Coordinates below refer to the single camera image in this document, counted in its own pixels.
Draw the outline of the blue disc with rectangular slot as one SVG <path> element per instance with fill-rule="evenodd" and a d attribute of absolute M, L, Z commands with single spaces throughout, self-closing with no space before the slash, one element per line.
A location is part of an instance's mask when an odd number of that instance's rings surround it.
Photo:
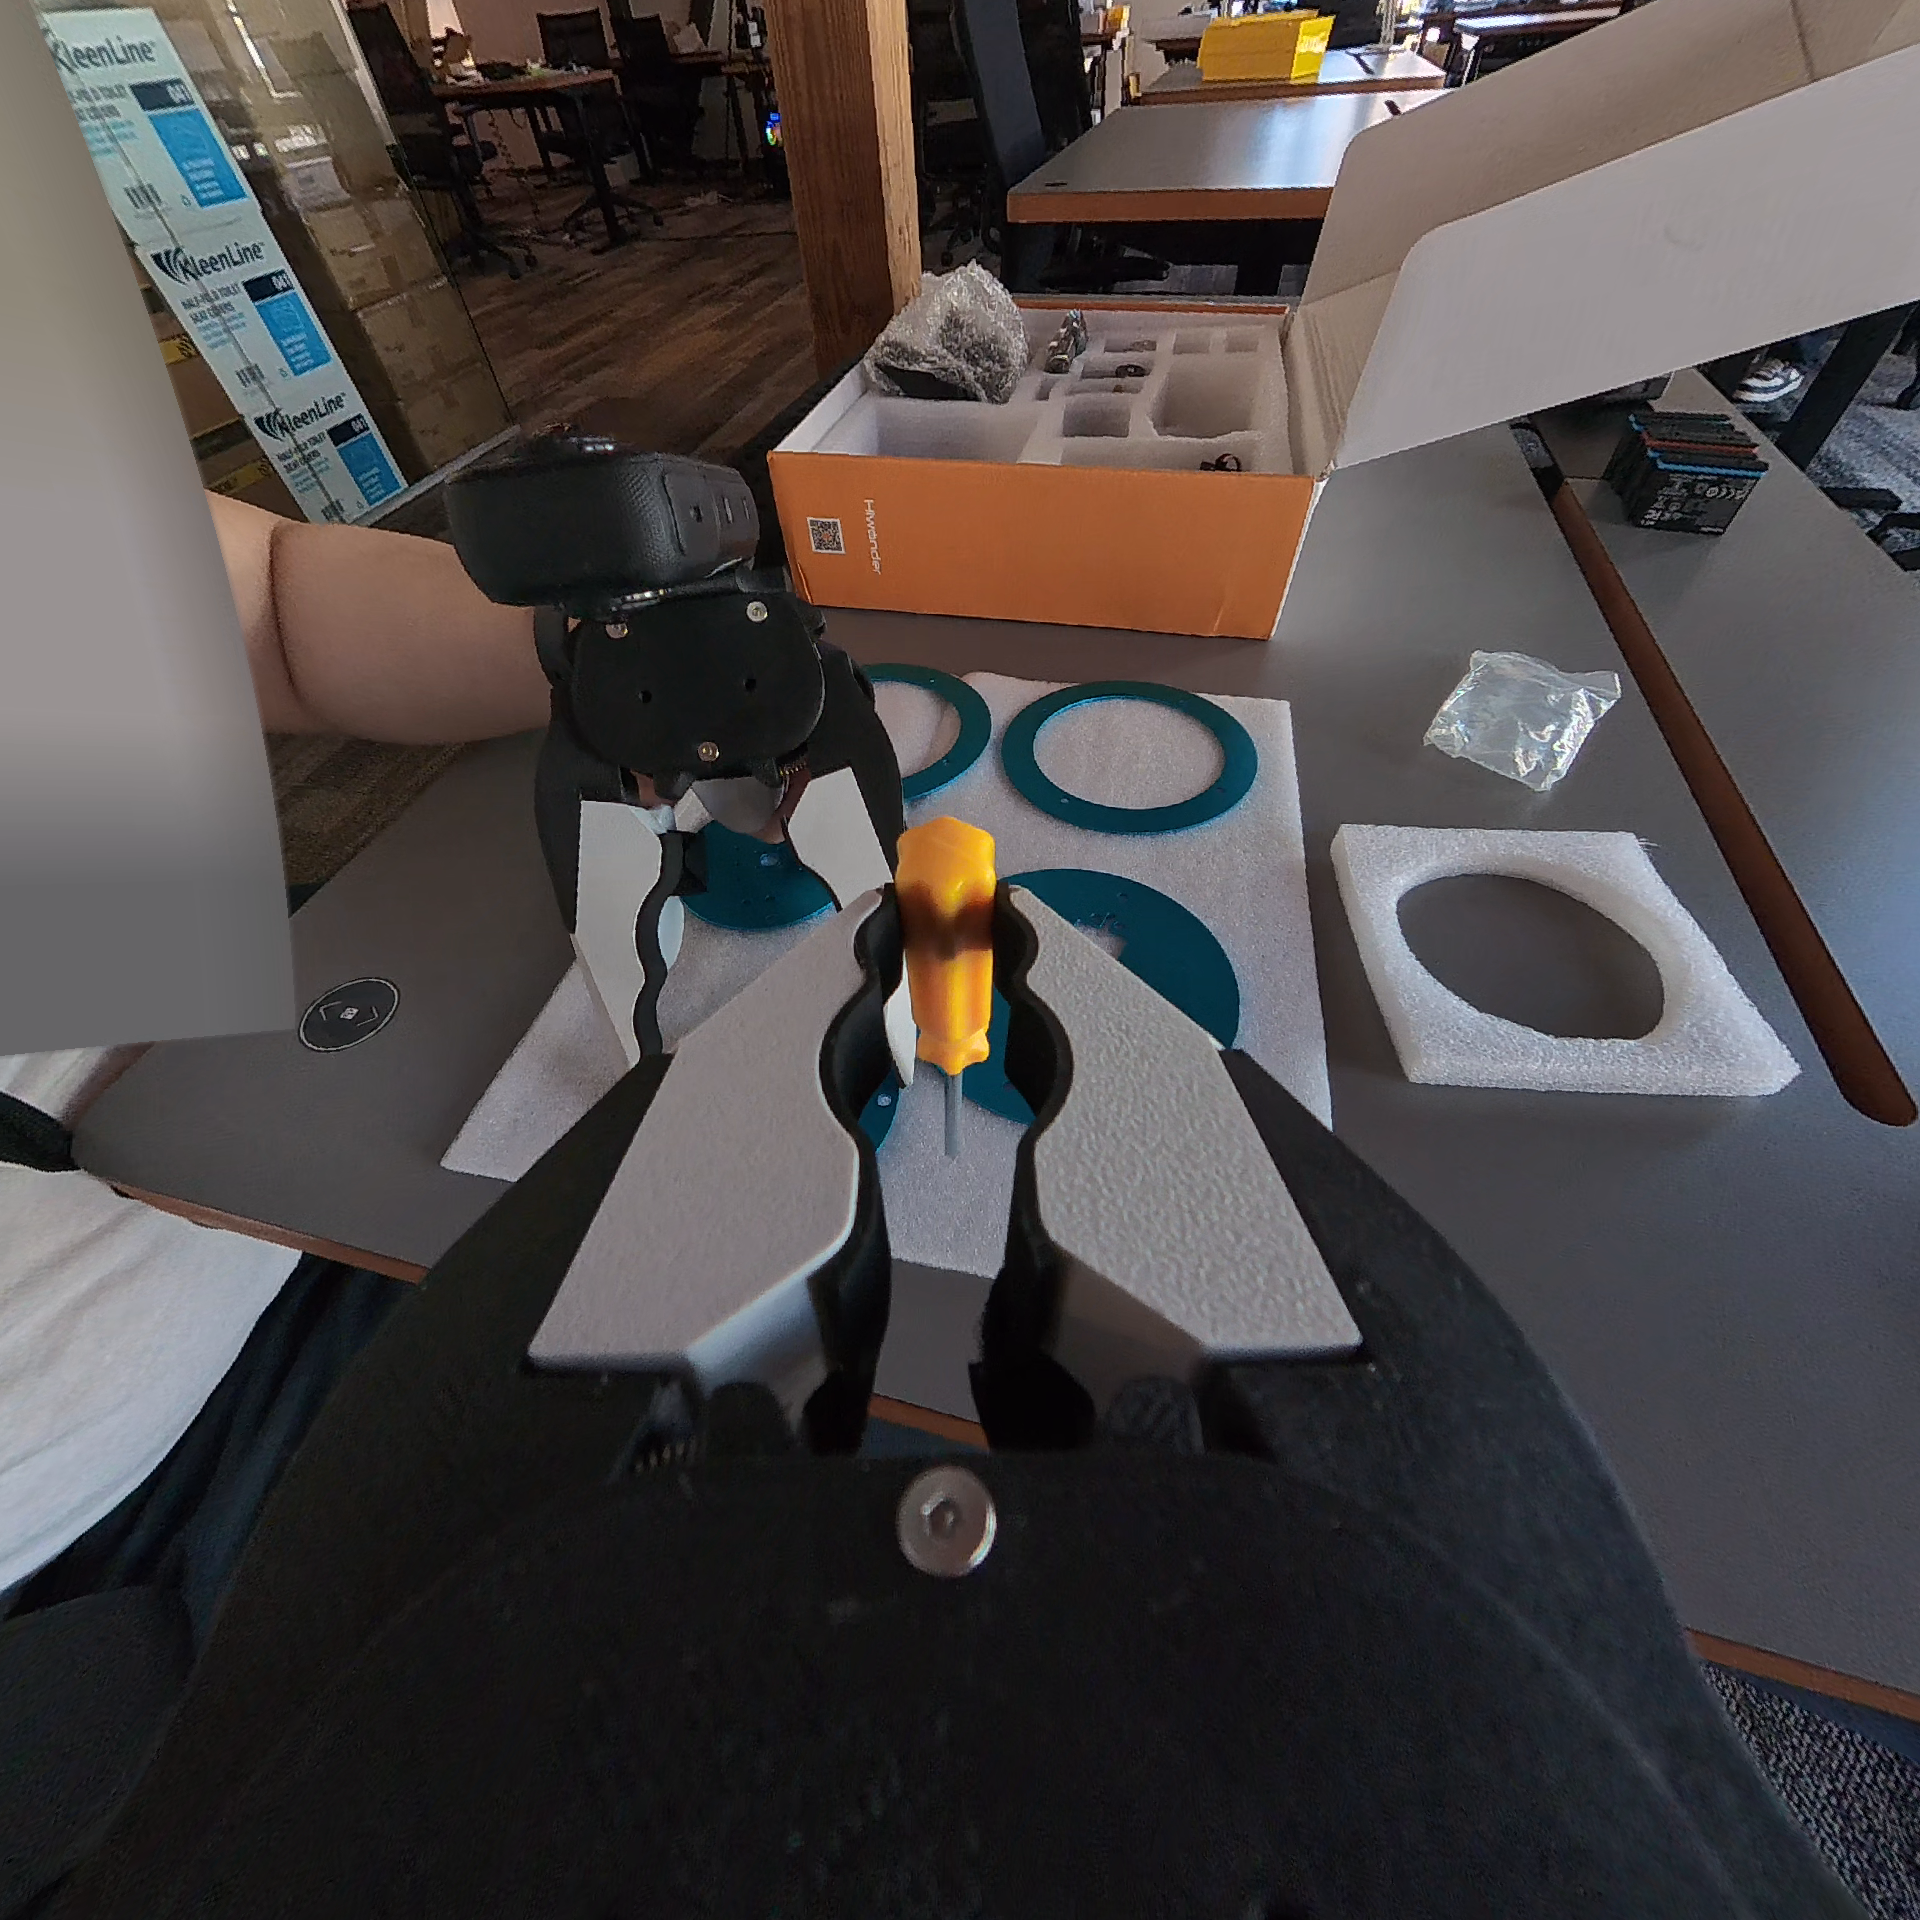
<path fill-rule="evenodd" d="M 1218 1044 L 1234 1044 L 1238 973 L 1198 914 L 1159 887 L 1095 868 L 1033 868 L 1004 884 L 1034 891 L 1058 917 L 1107 942 L 1120 968 L 1194 1018 Z"/>

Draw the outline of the round black desk control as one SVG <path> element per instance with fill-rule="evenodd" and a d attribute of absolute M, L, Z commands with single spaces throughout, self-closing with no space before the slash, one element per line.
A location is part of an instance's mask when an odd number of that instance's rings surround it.
<path fill-rule="evenodd" d="M 309 1050 L 347 1050 L 392 1026 L 394 1013 L 394 982 L 359 977 L 317 997 L 298 1023 L 298 1039 Z"/>

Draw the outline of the yellow-handled screwdriver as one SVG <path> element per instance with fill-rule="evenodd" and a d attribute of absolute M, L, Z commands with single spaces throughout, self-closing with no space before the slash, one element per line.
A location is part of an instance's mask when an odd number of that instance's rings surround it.
<path fill-rule="evenodd" d="M 942 1148 L 963 1134 L 963 1072 L 988 1059 L 995 843 L 963 818 L 897 840 L 897 917 L 916 1059 L 942 1075 Z"/>

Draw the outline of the small plain blue disc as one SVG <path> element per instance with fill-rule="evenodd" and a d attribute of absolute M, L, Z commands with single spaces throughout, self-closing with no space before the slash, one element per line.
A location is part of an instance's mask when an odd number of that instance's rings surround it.
<path fill-rule="evenodd" d="M 692 837 L 702 851 L 702 887 L 687 910 L 726 932 L 783 932 L 837 910 L 826 883 L 803 868 L 791 843 L 708 824 Z"/>

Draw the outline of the person's dark trousers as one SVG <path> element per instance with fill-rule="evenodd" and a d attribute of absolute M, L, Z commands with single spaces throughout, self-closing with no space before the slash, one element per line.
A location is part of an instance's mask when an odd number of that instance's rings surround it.
<path fill-rule="evenodd" d="M 257 1516 L 412 1282 L 307 1256 L 177 1445 L 3 1612 L 3 1916 L 102 1844 L 178 1703 Z"/>

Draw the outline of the adjacent grey desk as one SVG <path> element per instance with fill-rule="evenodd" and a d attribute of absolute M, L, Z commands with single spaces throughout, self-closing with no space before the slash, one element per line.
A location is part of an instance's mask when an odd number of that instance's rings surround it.
<path fill-rule="evenodd" d="M 1917 1119 L 1917 587 L 1778 452 L 1723 537 L 1629 526 L 1623 408 L 1519 421 L 1548 509 L 1840 1098 Z"/>

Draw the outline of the bubble wrap bundle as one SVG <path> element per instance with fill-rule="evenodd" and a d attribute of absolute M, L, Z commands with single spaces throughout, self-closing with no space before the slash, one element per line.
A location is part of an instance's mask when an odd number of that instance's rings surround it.
<path fill-rule="evenodd" d="M 1027 368 L 1021 311 L 977 262 L 924 274 L 863 358 L 875 392 L 900 397 L 1010 400 Z"/>

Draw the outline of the orange cardboard kit box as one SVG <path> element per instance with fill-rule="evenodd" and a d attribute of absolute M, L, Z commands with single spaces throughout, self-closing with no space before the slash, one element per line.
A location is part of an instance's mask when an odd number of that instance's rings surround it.
<path fill-rule="evenodd" d="M 1302 302 L 1095 311 L 1125 392 L 879 396 L 769 452 L 803 599 L 1267 640 L 1342 467 L 1917 300 L 1917 2 L 1652 2 L 1360 131 Z"/>

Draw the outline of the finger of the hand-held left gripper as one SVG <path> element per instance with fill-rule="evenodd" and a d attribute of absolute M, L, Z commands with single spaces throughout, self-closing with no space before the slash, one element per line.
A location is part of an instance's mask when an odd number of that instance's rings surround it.
<path fill-rule="evenodd" d="M 579 961 L 626 1065 L 662 1050 L 658 991 L 683 946 L 690 851 L 668 804 L 580 799 Z"/>
<path fill-rule="evenodd" d="M 786 781 L 783 840 L 837 908 L 891 884 L 900 834 L 900 781 L 879 781 L 879 816 L 860 781 Z"/>

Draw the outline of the white foam frame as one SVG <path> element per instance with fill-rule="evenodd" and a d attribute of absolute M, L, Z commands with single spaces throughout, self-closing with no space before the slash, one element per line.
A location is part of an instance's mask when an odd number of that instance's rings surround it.
<path fill-rule="evenodd" d="M 1415 1083 L 1767 1098 L 1798 1075 L 1634 834 L 1346 824 L 1331 837 L 1331 868 L 1360 971 Z M 1660 1026 L 1641 1039 L 1551 1039 L 1443 987 L 1400 932 L 1400 899 L 1459 874 L 1537 883 L 1619 923 L 1661 977 Z"/>

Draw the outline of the yellow storage bins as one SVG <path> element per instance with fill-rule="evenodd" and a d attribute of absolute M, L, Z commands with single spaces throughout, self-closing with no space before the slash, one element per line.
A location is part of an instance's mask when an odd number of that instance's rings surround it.
<path fill-rule="evenodd" d="M 1329 12 L 1214 16 L 1198 42 L 1204 85 L 1315 85 L 1331 42 Z"/>

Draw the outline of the person's left forearm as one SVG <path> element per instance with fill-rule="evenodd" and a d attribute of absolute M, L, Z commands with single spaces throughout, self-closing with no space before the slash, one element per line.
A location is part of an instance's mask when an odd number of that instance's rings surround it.
<path fill-rule="evenodd" d="M 207 507 L 265 730 L 461 743 L 548 722 L 536 615 L 487 601 L 449 545 Z"/>

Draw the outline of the wood-edged background desk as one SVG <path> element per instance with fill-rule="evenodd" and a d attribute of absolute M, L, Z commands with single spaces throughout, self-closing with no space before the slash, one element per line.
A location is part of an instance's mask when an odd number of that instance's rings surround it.
<path fill-rule="evenodd" d="M 1272 296 L 1315 248 L 1348 145 L 1440 95 L 1120 107 L 1010 189 L 1011 286 L 1043 286 L 1056 230 L 1090 230 L 1175 263 L 1234 263 L 1238 295 Z"/>

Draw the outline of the white foam sheet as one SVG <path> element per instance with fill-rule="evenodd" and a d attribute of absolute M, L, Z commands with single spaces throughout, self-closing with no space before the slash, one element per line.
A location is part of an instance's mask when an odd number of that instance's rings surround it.
<path fill-rule="evenodd" d="M 1090 834 L 1024 804 L 998 765 L 998 730 L 1046 681 L 969 671 L 992 711 L 985 750 L 910 818 L 951 812 L 995 837 L 998 871 L 1090 868 L 1149 883 L 1214 934 L 1242 990 L 1238 1044 L 1315 1117 L 1331 1117 L 1324 1026 L 1309 938 L 1309 878 L 1300 767 L 1284 703 L 1211 692 L 1254 741 L 1258 776 L 1218 818 L 1171 834 Z M 1037 767 L 1074 796 L 1111 806 L 1164 806 L 1194 796 L 1218 772 L 1218 739 L 1164 703 L 1083 703 L 1034 741 Z M 605 1013 L 571 968 L 527 1039 L 449 1138 L 442 1167 L 514 1182 L 626 1072 Z"/>

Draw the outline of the person's white shirt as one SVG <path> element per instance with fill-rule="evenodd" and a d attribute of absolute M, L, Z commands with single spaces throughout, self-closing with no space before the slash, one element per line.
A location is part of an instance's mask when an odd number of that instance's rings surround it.
<path fill-rule="evenodd" d="M 298 1267 L 87 1172 L 3 1167 L 3 1591 L 178 1443 Z"/>

